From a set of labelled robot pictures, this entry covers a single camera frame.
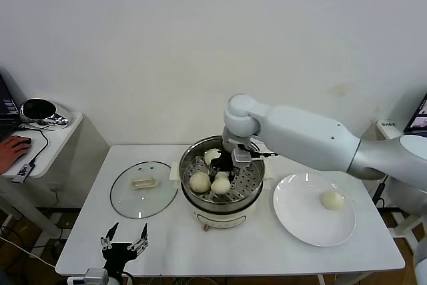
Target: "white plate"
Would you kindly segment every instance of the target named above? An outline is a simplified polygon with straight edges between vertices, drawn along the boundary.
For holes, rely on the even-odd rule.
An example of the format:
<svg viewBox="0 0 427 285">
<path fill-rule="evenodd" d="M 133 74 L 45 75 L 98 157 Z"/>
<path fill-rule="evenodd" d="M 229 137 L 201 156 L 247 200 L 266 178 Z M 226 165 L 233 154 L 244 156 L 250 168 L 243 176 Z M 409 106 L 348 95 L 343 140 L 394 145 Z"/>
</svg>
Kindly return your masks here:
<svg viewBox="0 0 427 285">
<path fill-rule="evenodd" d="M 343 210 L 328 210 L 320 198 L 335 189 L 344 196 Z M 330 180 L 316 174 L 294 174 L 282 179 L 273 195 L 274 210 L 285 228 L 315 246 L 344 243 L 356 227 L 352 201 Z"/>
</svg>

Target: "mouse cable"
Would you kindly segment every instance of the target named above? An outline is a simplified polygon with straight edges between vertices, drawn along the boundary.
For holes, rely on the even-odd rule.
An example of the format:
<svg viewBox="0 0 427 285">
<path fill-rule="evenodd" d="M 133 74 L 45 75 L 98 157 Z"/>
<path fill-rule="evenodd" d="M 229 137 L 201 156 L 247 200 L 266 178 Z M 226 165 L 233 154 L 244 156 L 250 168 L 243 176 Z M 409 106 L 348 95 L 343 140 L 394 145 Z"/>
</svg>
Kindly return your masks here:
<svg viewBox="0 0 427 285">
<path fill-rule="evenodd" d="M 42 131 L 41 129 L 27 128 L 27 127 L 23 127 L 23 126 L 20 126 L 20 127 L 18 127 L 18 128 L 17 128 L 17 131 L 25 131 L 25 130 L 38 131 L 38 132 L 43 136 L 43 138 L 44 138 L 44 139 L 45 139 L 45 141 L 46 141 L 46 143 L 45 143 L 45 145 L 43 146 L 43 148 L 41 148 L 41 150 L 39 150 L 39 152 L 38 152 L 37 154 L 35 154 L 35 156 L 33 157 L 33 159 L 29 161 L 29 164 L 34 164 L 35 159 L 37 158 L 37 156 L 38 156 L 38 155 L 40 155 L 40 153 L 41 153 L 43 150 L 45 150 L 45 149 L 46 149 L 46 147 L 49 145 L 49 140 L 47 139 L 47 137 L 45 136 L 45 134 L 43 133 L 43 131 Z"/>
<path fill-rule="evenodd" d="M 41 259 L 40 257 L 38 257 L 37 255 L 34 255 L 34 254 L 30 253 L 30 252 L 27 252 L 27 251 L 26 251 L 26 250 L 24 250 L 21 246 L 18 246 L 17 244 L 15 244 L 15 243 L 11 242 L 10 240 L 7 240 L 6 238 L 4 238 L 4 237 L 2 237 L 2 236 L 0 236 L 0 240 L 4 240 L 5 242 L 8 242 L 10 245 L 14 245 L 15 247 L 19 248 L 20 250 L 22 250 L 23 252 L 27 253 L 28 255 L 30 255 L 30 256 L 32 256 L 32 257 L 34 257 L 34 258 L 36 258 L 36 259 L 38 259 L 38 260 L 42 261 L 43 263 L 45 263 L 46 265 L 48 265 L 48 266 L 50 266 L 50 267 L 55 268 L 55 266 L 54 266 L 54 265 L 49 264 L 48 262 L 46 262 L 46 261 L 42 260 L 42 259 Z"/>
</svg>

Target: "pot handle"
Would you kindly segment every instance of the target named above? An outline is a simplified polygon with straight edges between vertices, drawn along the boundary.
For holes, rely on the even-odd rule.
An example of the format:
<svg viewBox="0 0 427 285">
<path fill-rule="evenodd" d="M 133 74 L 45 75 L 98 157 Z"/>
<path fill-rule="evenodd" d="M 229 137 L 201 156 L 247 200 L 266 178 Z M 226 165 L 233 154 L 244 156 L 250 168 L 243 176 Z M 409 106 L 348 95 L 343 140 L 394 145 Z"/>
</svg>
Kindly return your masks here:
<svg viewBox="0 0 427 285">
<path fill-rule="evenodd" d="M 264 177 L 263 177 L 263 184 L 262 184 L 262 190 L 271 190 L 272 186 L 270 182 L 276 177 L 272 166 L 264 161 Z"/>
<path fill-rule="evenodd" d="M 171 172 L 169 174 L 169 180 L 173 182 L 174 188 L 177 190 L 181 188 L 181 180 L 179 178 L 179 163 L 173 162 L 171 165 Z"/>
</svg>

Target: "steamed bun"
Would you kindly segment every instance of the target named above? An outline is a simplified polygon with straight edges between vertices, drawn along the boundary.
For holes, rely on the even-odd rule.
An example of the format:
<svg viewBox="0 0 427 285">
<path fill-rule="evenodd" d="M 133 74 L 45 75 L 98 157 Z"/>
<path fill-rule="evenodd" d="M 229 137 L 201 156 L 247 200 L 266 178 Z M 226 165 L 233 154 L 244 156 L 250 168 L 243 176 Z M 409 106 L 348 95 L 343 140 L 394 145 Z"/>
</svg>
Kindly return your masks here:
<svg viewBox="0 0 427 285">
<path fill-rule="evenodd" d="M 209 176 L 206 173 L 195 173 L 189 179 L 189 187 L 193 192 L 204 193 L 211 188 Z"/>
<path fill-rule="evenodd" d="M 328 190 L 322 194 L 322 205 L 329 210 L 343 210 L 344 197 L 335 190 Z"/>
<path fill-rule="evenodd" d="M 218 172 L 215 176 L 215 181 L 212 183 L 211 190 L 217 195 L 226 194 L 231 188 L 228 174 L 225 172 Z"/>
</svg>

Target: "white table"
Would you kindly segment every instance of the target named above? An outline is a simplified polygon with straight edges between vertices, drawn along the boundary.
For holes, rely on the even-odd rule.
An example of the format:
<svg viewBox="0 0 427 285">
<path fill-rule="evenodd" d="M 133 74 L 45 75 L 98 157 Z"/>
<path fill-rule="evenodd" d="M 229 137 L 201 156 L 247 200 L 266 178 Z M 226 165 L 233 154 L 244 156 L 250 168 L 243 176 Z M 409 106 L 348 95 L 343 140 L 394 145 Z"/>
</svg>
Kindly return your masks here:
<svg viewBox="0 0 427 285">
<path fill-rule="evenodd" d="M 47 170 L 51 167 L 59 152 L 83 119 L 81 113 L 72 113 L 72 115 L 73 121 L 66 128 L 55 131 L 43 130 L 43 133 L 49 140 L 49 145 L 37 156 L 35 167 L 27 177 L 27 180 L 41 177 L 46 174 Z M 55 215 L 52 215 L 51 220 L 48 220 L 37 208 L 35 208 L 25 195 L 13 186 L 14 184 L 11 182 L 11 178 L 15 177 L 23 164 L 28 163 L 33 159 L 36 153 L 43 148 L 45 139 L 38 131 L 16 131 L 13 135 L 30 137 L 32 146 L 28 154 L 24 155 L 7 172 L 0 176 L 0 208 L 14 218 L 19 219 L 21 214 L 17 213 L 14 209 L 16 208 L 25 217 L 37 224 L 43 230 L 43 233 L 39 237 L 36 246 L 42 246 L 47 243 L 50 238 L 58 238 L 61 234 L 61 230 L 55 225 L 61 217 L 61 214 L 55 213 Z M 69 232 L 63 232 L 62 238 L 66 238 L 68 233 Z M 43 248 L 38 248 L 35 251 L 37 252 L 36 254 L 41 254 Z"/>
<path fill-rule="evenodd" d="M 55 161 L 59 152 L 62 150 L 64 145 L 67 143 L 68 139 L 71 137 L 77 126 L 80 124 L 83 119 L 81 113 L 71 113 L 73 115 L 72 123 L 59 130 L 43 130 L 43 133 L 49 140 L 49 145 L 46 147 L 43 152 L 37 156 L 35 162 L 35 167 L 29 174 L 28 178 L 40 178 L 46 174 L 47 170 L 51 167 L 52 163 Z M 12 135 L 19 135 L 24 137 L 31 138 L 31 148 L 29 153 L 21 157 L 12 167 L 5 172 L 2 177 L 13 178 L 18 174 L 19 170 L 22 168 L 23 164 L 28 163 L 35 154 L 45 145 L 45 139 L 38 131 L 25 130 L 25 131 L 15 131 Z"/>
<path fill-rule="evenodd" d="M 186 147 L 113 146 L 62 251 L 57 273 L 82 275 L 88 268 L 102 267 L 105 261 L 99 239 L 116 222 L 114 242 L 134 241 L 148 222 L 149 246 L 125 268 L 134 276 L 326 274 L 405 266 L 363 184 L 346 174 L 323 173 L 354 200 L 357 223 L 353 236 L 331 248 L 317 248 L 293 237 L 275 217 L 274 186 L 288 174 L 317 171 L 283 157 L 267 160 L 276 176 L 273 188 L 262 192 L 254 216 L 237 228 L 204 232 L 187 209 L 181 190 L 164 211 L 147 219 L 124 218 L 112 208 L 109 192 L 123 170 L 149 160 L 170 165 L 180 159 Z"/>
</svg>

